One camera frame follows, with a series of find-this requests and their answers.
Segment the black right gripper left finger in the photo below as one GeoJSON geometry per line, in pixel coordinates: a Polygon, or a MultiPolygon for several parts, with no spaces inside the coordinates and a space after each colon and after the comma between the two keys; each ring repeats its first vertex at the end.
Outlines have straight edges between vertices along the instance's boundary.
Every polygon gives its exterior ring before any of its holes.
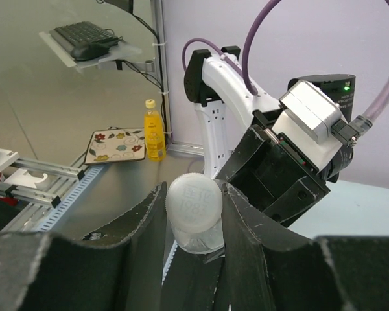
{"type": "Polygon", "coordinates": [[[159,310],[166,183],[81,241],[0,232],[0,310],[159,310]]]}

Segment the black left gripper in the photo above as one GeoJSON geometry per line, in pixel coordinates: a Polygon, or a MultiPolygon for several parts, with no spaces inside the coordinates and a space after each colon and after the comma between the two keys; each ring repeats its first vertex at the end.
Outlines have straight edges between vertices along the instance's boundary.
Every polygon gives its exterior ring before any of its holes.
{"type": "Polygon", "coordinates": [[[287,143],[274,142],[259,126],[246,130],[216,178],[233,185],[250,205],[284,227],[330,192],[287,143]]]}

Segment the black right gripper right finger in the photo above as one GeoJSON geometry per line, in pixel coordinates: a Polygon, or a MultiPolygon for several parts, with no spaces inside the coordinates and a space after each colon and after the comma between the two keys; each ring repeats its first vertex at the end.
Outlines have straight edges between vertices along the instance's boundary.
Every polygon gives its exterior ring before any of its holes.
{"type": "Polygon", "coordinates": [[[389,310],[389,236],[301,236],[224,183],[232,310],[389,310]]]}

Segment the translucent white bottle cap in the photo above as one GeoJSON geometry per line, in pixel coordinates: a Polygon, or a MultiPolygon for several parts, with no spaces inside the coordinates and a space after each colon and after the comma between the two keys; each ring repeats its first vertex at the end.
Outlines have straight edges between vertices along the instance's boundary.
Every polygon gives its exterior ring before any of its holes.
{"type": "Polygon", "coordinates": [[[166,211],[171,224],[180,231],[203,233],[221,218],[222,193],[217,183],[203,174],[183,174],[168,188],[166,211]]]}

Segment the clear red-label water bottle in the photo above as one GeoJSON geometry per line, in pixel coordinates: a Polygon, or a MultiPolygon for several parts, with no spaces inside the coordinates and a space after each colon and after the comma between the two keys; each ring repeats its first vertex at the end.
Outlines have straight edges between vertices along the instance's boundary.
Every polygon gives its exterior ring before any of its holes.
{"type": "Polygon", "coordinates": [[[187,233],[171,226],[177,245],[187,253],[204,255],[218,251],[224,246],[222,221],[201,233],[187,233]]]}

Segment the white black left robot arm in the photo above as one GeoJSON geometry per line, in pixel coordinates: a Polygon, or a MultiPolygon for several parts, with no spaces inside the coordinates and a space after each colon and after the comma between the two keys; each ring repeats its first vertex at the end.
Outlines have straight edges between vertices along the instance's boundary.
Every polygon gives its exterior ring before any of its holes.
{"type": "Polygon", "coordinates": [[[356,133],[318,87],[298,80],[279,99],[251,94],[240,49],[193,51],[185,94],[198,114],[205,172],[239,189],[251,205],[284,227],[327,196],[352,160],[356,133]]]}

